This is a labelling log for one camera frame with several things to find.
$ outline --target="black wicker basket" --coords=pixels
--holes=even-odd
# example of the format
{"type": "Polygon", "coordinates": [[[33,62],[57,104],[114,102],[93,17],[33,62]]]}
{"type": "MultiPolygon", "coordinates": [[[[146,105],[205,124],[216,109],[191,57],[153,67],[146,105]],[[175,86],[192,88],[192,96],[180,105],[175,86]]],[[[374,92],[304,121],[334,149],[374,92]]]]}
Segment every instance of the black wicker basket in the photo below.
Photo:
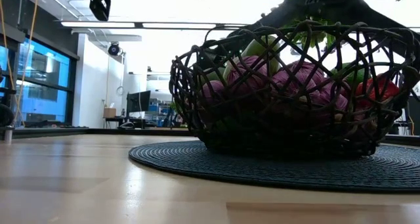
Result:
{"type": "Polygon", "coordinates": [[[173,61],[169,90],[189,130],[209,150],[286,157],[358,157],[373,154],[401,115],[420,78],[420,66],[415,64],[419,57],[419,42],[407,29],[382,30],[363,23],[324,26],[307,20],[296,28],[242,30],[233,37],[193,46],[173,61]],[[294,44],[300,33],[311,39],[322,32],[334,36],[335,42],[324,51],[315,44],[317,56],[308,54],[309,41],[302,49],[294,44]],[[356,34],[356,39],[349,34],[356,34]],[[270,43],[269,35],[276,39],[266,44],[270,43]],[[379,36],[385,40],[373,44],[379,36]],[[248,63],[241,51],[224,48],[252,39],[265,48],[253,63],[248,63]],[[355,52],[354,60],[345,68],[340,43],[348,43],[355,52]],[[405,48],[402,62],[394,60],[395,45],[405,48]],[[282,51],[287,46],[300,54],[297,62],[283,61],[282,51]],[[209,55],[206,49],[215,47],[226,57],[209,55]],[[387,62],[374,61],[373,54],[378,50],[387,55],[387,62]],[[334,74],[323,65],[328,55],[337,56],[334,74]],[[287,74],[281,85],[270,75],[273,59],[280,65],[276,74],[287,74]],[[299,72],[304,64],[312,68],[302,80],[299,72]],[[228,81],[223,72],[226,66],[239,77],[228,81]],[[375,69],[379,66],[387,66],[388,70],[377,74],[375,69]],[[362,82],[348,83],[349,76],[356,82],[359,71],[363,72],[362,82]],[[322,73],[323,81],[309,87],[318,72],[322,73]],[[398,86],[398,91],[389,93],[391,86],[398,86]],[[327,103],[314,98],[317,91],[325,93],[324,98],[329,97],[327,103]],[[344,101],[341,97],[345,97],[346,103],[339,108],[338,101],[344,101]]]}

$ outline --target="wall-mounted device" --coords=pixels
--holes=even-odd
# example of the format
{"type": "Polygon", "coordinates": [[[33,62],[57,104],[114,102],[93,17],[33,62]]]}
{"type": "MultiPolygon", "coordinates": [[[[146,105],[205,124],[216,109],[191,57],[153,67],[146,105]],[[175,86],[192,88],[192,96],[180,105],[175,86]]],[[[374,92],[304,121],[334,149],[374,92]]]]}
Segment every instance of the wall-mounted device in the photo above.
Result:
{"type": "Polygon", "coordinates": [[[112,42],[110,47],[108,48],[108,53],[111,56],[119,56],[123,53],[123,49],[119,47],[118,42],[112,42]]]}

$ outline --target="ceiling light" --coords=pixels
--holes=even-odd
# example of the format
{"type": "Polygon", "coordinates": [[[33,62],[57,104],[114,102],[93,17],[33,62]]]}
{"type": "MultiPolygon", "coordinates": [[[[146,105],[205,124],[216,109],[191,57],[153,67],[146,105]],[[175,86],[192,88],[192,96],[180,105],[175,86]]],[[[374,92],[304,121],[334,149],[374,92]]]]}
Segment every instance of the ceiling light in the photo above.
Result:
{"type": "Polygon", "coordinates": [[[216,24],[174,24],[174,23],[143,23],[144,28],[172,28],[172,29],[212,29],[216,24]]]}
{"type": "Polygon", "coordinates": [[[61,24],[71,28],[134,28],[132,22],[93,22],[93,21],[63,21],[61,24]]]}

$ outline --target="black woven mat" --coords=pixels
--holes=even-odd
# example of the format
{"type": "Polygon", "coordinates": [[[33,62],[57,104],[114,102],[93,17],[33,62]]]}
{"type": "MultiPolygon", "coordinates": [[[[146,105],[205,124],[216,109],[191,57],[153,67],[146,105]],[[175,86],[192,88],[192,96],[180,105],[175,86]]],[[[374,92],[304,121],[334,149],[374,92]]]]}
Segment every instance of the black woven mat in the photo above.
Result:
{"type": "Polygon", "coordinates": [[[382,145],[358,160],[275,161],[208,152],[200,141],[138,146],[129,157],[152,168],[233,183],[346,192],[420,193],[420,150],[382,145]]]}

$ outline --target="cardboard box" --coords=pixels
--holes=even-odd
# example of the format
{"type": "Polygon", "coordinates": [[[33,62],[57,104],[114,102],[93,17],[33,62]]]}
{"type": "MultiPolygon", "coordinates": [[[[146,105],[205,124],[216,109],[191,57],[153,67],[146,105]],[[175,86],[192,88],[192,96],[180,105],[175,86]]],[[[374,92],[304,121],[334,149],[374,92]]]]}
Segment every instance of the cardboard box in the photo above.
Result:
{"type": "Polygon", "coordinates": [[[116,115],[116,108],[104,108],[104,118],[114,118],[116,115]]]}

